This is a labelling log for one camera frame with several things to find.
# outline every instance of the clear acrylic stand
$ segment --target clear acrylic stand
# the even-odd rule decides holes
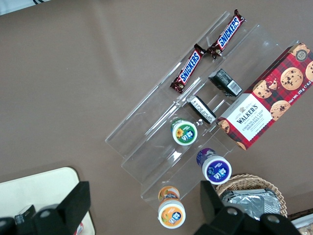
[[[207,48],[226,25],[232,14],[225,12],[195,43]],[[183,198],[200,180],[204,179],[197,165],[196,155],[210,147],[225,156],[236,146],[215,123],[203,122],[186,104],[187,98],[198,95],[220,116],[234,101],[220,92],[208,77],[224,69],[245,90],[282,52],[278,44],[259,26],[245,22],[226,46],[223,57],[213,60],[203,57],[190,78],[183,94],[170,84],[188,60],[193,49],[173,66],[143,101],[106,139],[122,157],[122,167],[141,183],[141,197],[158,209],[157,194],[165,185],[178,188]],[[183,118],[197,126],[198,138],[189,146],[178,145],[170,126],[175,118]]]

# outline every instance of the wicker basket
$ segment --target wicker basket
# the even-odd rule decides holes
[[[216,192],[218,196],[221,196],[221,194],[227,189],[245,190],[245,189],[264,189],[264,188],[269,188],[275,192],[280,203],[280,214],[284,217],[287,217],[286,202],[284,200],[282,193],[273,184],[258,176],[249,174],[233,176],[225,184],[218,185],[216,187]]]

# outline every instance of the small black package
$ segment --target small black package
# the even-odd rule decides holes
[[[223,69],[212,73],[209,80],[226,96],[237,97],[243,90]]]
[[[215,121],[215,114],[209,107],[196,95],[191,95],[187,99],[190,107],[208,124]]]

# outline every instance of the cookie image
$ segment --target cookie image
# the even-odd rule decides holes
[[[312,80],[313,79],[313,61],[310,62],[305,69],[305,76],[307,79]]]
[[[305,50],[307,53],[310,52],[310,49],[308,49],[305,44],[300,43],[290,48],[289,53],[291,53],[293,56],[296,56],[299,50]]]
[[[272,90],[276,90],[277,89],[277,81],[273,81],[273,83],[268,87]]]
[[[301,86],[303,82],[303,74],[300,69],[295,67],[288,68],[283,71],[280,77],[280,82],[285,89],[293,91]]]
[[[229,123],[226,120],[222,120],[218,123],[218,125],[226,132],[229,132]]]
[[[277,121],[290,108],[290,104],[285,100],[274,103],[270,109],[270,114],[274,121]]]
[[[244,146],[243,143],[240,143],[240,142],[237,142],[237,141],[236,141],[236,144],[237,144],[240,148],[242,148],[243,150],[246,150],[246,147]]]
[[[253,87],[253,93],[262,99],[269,98],[272,95],[272,92],[268,89],[267,83],[265,80],[259,81],[254,87]]]

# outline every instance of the brown table surface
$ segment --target brown table surface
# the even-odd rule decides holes
[[[313,48],[311,0],[52,0],[0,16],[0,182],[71,166],[90,182],[97,234],[193,234],[204,222],[199,185],[182,200],[184,225],[167,230],[105,139],[235,8],[282,47]],[[228,156],[234,174],[275,184],[289,213],[313,208],[312,98],[313,89],[251,149]]]

